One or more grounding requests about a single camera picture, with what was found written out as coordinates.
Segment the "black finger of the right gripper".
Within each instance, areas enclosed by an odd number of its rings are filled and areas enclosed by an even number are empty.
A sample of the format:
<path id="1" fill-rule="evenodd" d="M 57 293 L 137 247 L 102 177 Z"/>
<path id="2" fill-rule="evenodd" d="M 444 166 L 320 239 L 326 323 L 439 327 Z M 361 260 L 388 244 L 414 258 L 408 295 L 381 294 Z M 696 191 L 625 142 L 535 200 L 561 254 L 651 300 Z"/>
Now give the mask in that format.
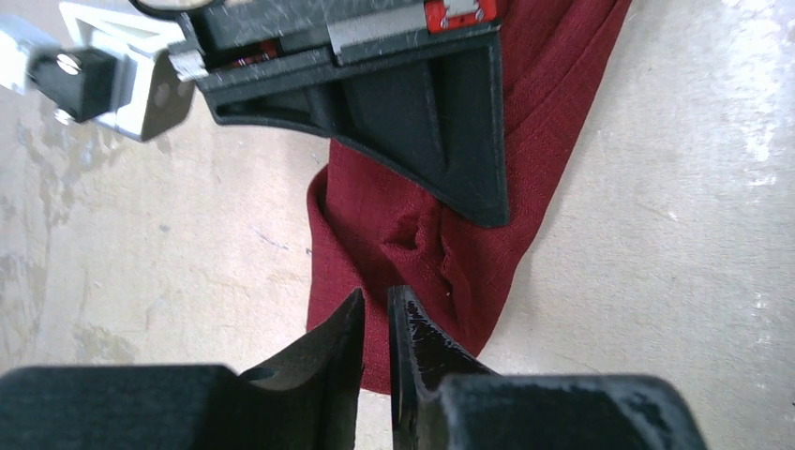
<path id="1" fill-rule="evenodd" d="M 474 224 L 510 219 L 500 28 L 410 33 L 339 62 L 320 47 L 198 82 L 222 126 L 333 139 L 413 181 Z"/>

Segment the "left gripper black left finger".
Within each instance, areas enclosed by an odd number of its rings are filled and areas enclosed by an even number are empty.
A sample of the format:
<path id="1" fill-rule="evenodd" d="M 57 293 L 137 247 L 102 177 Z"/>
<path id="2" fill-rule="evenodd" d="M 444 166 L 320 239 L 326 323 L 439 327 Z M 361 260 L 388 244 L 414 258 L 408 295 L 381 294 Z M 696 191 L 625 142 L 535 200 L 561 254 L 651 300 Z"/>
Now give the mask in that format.
<path id="1" fill-rule="evenodd" d="M 5 449 L 351 449 L 365 301 L 243 372 L 223 365 L 21 367 L 1 379 Z"/>

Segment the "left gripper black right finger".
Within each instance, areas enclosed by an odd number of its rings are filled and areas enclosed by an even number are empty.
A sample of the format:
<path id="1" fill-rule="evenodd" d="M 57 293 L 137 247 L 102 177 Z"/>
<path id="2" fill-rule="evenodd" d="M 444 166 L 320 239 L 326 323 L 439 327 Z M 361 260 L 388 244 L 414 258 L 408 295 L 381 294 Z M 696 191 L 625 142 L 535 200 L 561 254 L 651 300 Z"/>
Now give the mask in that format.
<path id="1" fill-rule="evenodd" d="M 396 449 L 702 449 L 686 402 L 639 374 L 501 375 L 389 290 Z"/>

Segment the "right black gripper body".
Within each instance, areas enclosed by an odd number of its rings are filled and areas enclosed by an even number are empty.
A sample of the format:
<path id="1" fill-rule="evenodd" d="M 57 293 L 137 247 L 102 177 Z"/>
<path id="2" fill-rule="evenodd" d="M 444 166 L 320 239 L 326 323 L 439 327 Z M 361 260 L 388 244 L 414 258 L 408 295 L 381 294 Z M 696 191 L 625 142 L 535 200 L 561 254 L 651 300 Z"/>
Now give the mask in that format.
<path id="1" fill-rule="evenodd" d="M 182 81 L 318 48 L 347 66 L 479 38 L 491 83 L 502 81 L 494 1 L 212 1 L 175 19 L 184 38 L 169 58 Z"/>

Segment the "dark red cloth napkin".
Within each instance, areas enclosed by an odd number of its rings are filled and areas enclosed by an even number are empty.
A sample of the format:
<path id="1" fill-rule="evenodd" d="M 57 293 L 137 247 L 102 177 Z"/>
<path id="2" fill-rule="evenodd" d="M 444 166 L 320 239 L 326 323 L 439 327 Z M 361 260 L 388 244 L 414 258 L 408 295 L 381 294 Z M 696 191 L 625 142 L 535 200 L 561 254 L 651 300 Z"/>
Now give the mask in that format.
<path id="1" fill-rule="evenodd" d="M 503 100 L 510 223 L 483 229 L 406 178 L 331 142 L 307 191 L 312 238 L 307 324 L 354 289 L 366 300 L 361 385 L 390 391 L 387 292 L 410 286 L 430 318 L 480 353 L 538 234 L 630 5 L 503 1 Z"/>

